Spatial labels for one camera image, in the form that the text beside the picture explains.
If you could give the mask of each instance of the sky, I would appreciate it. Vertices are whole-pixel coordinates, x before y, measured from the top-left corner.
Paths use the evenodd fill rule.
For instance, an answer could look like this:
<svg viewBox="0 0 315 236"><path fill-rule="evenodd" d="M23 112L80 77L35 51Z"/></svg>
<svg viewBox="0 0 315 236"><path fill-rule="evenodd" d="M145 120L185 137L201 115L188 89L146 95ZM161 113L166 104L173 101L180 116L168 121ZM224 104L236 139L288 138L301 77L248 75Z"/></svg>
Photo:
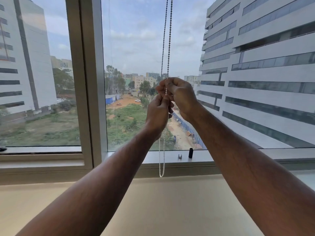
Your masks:
<svg viewBox="0 0 315 236"><path fill-rule="evenodd" d="M45 11L50 54L71 59L65 0L32 0ZM198 75L207 9L215 0L173 0L169 75ZM104 65L123 74L161 72L166 0L102 0ZM163 73L167 72L169 9Z"/></svg>

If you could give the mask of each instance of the metal window frame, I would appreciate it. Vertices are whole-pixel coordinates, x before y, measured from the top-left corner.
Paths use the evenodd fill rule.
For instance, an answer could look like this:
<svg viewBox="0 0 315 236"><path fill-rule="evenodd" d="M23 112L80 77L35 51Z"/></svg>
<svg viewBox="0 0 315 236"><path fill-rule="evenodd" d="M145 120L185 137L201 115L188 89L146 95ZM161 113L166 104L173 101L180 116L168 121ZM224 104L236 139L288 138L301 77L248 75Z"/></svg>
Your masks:
<svg viewBox="0 0 315 236"><path fill-rule="evenodd" d="M81 146L10 147L0 155L0 185L76 181L110 157L107 151L101 0L66 0ZM261 149L289 170L315 169L315 148ZM207 150L166 152L165 176L220 174ZM158 176L158 151L136 177Z"/></svg>

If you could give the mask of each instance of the hand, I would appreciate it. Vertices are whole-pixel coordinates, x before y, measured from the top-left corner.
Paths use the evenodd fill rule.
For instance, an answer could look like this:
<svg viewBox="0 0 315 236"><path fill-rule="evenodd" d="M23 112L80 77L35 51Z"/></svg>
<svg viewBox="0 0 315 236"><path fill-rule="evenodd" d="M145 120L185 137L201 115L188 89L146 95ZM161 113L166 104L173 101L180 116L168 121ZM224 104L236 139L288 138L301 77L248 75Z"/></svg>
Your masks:
<svg viewBox="0 0 315 236"><path fill-rule="evenodd" d="M190 122L192 114L196 108L200 107L191 84L180 78L168 78L162 80L160 85L155 87L158 93L163 96L166 88L169 99L175 101L182 117Z"/></svg>
<svg viewBox="0 0 315 236"><path fill-rule="evenodd" d="M169 96L162 97L160 94L156 95L148 106L145 128L156 134L156 140L161 136L168 119L172 117L172 107L174 104L169 100Z"/></svg>

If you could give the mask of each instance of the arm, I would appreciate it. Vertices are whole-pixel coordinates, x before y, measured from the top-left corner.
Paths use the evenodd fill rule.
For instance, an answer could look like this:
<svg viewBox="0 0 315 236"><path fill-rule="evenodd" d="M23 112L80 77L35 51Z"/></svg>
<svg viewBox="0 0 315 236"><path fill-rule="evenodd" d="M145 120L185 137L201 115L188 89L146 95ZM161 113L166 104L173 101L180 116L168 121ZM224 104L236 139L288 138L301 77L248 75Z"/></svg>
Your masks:
<svg viewBox="0 0 315 236"><path fill-rule="evenodd" d="M246 143L198 103L191 85L165 86L183 118L197 130L231 190L265 235L315 234L315 192L277 162Z"/></svg>
<svg viewBox="0 0 315 236"><path fill-rule="evenodd" d="M156 95L145 127L109 159L76 182L17 235L100 235L114 215L152 144L160 137L174 106Z"/></svg>

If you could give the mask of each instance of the person's left hand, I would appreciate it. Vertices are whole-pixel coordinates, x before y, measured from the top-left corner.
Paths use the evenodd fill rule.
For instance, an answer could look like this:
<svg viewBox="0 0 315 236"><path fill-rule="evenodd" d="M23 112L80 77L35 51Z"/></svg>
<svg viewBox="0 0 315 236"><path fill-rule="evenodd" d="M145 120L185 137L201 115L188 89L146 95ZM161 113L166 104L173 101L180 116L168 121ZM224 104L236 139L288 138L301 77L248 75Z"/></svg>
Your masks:
<svg viewBox="0 0 315 236"><path fill-rule="evenodd" d="M168 95L162 97L162 95L158 94L150 102L145 128L156 134L156 139L161 136L168 119L172 117L172 107L174 107L174 104L169 100Z"/></svg>

